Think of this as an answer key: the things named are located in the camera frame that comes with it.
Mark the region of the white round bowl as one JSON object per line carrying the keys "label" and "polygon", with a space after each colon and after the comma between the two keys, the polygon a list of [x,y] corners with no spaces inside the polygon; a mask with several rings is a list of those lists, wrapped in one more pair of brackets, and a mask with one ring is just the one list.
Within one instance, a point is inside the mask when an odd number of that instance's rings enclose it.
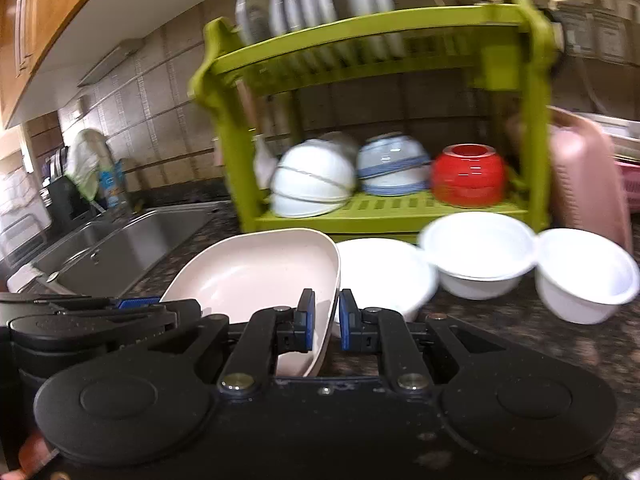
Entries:
{"label": "white round bowl", "polygon": [[336,248],[341,288],[352,291],[359,309],[390,309],[413,322],[438,289],[438,271],[419,247],[389,238],[358,238]]}

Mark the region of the beige square plate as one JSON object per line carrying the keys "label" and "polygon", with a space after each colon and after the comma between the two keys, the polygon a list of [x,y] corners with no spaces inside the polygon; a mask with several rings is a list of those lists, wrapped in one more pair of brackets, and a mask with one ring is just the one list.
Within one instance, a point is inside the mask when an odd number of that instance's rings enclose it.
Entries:
{"label": "beige square plate", "polygon": [[280,356],[277,374],[316,376],[326,356],[340,281],[340,255],[326,234],[274,230],[232,236],[206,248],[180,270],[160,300],[194,299],[204,315],[225,314],[234,324],[265,308],[295,308],[310,288],[316,296],[312,350]]}

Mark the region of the stainless steel sink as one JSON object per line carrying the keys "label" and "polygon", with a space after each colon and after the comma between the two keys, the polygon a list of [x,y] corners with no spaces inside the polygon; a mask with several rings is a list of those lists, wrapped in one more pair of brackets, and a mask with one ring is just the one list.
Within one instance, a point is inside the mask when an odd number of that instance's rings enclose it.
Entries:
{"label": "stainless steel sink", "polygon": [[89,221],[35,256],[29,286],[52,294],[120,297],[196,233],[233,217],[230,203],[211,202]]}

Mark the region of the black knife block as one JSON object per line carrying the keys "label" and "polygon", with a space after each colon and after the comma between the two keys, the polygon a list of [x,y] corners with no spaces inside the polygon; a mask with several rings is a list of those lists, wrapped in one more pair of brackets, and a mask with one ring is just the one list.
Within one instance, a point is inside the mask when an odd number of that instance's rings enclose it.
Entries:
{"label": "black knife block", "polygon": [[68,147],[60,146],[47,159],[47,175],[43,186],[47,191],[52,218],[60,226],[71,224],[90,212],[89,203],[80,195],[78,188],[65,174]]}

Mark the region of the white ribbed bowl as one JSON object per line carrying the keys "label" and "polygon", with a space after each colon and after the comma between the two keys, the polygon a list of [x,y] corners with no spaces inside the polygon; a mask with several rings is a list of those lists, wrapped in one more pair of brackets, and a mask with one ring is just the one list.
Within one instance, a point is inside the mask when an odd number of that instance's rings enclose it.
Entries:
{"label": "white ribbed bowl", "polygon": [[348,203],[357,184],[354,164],[335,143],[309,140],[280,159],[270,185],[270,210],[280,218],[318,217]]}

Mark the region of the blue patterned bowl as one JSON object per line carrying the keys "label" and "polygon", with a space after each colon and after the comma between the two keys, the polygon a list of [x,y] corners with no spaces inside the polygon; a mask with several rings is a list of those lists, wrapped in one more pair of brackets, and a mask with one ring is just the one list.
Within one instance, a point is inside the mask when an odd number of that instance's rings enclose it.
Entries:
{"label": "blue patterned bowl", "polygon": [[422,144],[400,132],[367,140],[356,162],[363,193],[404,196],[430,188],[431,156]]}

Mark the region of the red bowl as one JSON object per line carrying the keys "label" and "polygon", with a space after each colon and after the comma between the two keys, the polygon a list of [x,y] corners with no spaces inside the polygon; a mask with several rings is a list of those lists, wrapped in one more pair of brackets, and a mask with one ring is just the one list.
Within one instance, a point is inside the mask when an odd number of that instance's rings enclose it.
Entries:
{"label": "red bowl", "polygon": [[491,146],[449,145],[433,162],[431,189],[436,200],[448,205],[494,206],[506,194],[506,165]]}

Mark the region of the pink plastic basin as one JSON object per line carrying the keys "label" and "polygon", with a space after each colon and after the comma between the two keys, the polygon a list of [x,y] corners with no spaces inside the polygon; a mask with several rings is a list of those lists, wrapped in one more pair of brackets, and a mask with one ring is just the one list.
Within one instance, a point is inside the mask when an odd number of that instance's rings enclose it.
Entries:
{"label": "pink plastic basin", "polygon": [[523,220],[539,232],[553,223],[601,235],[634,250],[622,170],[612,141],[593,120],[550,106],[550,177],[523,182]]}

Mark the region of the pink colander basket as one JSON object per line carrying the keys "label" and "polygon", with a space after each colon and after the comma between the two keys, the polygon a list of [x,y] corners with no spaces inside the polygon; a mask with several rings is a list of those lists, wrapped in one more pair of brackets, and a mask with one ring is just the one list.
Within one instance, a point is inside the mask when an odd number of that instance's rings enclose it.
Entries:
{"label": "pink colander basket", "polygon": [[618,160],[616,166],[622,175],[629,211],[632,214],[638,214],[640,211],[640,165],[638,162]]}

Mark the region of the grey rimmed plate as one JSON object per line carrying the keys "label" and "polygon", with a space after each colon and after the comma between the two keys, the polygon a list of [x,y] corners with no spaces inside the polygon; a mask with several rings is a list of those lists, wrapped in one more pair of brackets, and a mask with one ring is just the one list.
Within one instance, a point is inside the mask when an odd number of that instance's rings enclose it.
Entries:
{"label": "grey rimmed plate", "polygon": [[271,37],[270,0],[236,0],[235,21],[243,44],[257,44]]}

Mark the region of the green dish rack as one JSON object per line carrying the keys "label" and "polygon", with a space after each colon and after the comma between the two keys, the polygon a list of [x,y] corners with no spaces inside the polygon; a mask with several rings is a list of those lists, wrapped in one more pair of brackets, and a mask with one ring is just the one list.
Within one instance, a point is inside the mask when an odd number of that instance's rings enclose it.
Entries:
{"label": "green dish rack", "polygon": [[190,80],[192,99],[212,114],[241,229],[251,233],[306,226],[337,240],[383,234],[410,240],[428,222],[452,213],[429,192],[406,197],[357,194],[345,206],[314,218],[280,218],[253,169],[255,151],[239,84],[255,96],[350,80],[460,70],[487,92],[518,92],[524,144],[518,168],[508,173],[499,214],[535,231],[550,221],[550,164],[546,123],[551,69],[559,59],[550,20],[533,0],[395,10],[287,32],[248,44],[240,26],[224,18],[204,28],[204,58]]}

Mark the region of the wooden wall cabinet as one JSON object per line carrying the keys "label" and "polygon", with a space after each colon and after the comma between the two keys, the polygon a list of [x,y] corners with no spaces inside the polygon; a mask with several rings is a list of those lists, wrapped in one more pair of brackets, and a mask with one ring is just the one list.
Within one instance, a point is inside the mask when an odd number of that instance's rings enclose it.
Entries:
{"label": "wooden wall cabinet", "polygon": [[88,0],[1,0],[1,125],[9,128],[29,81]]}

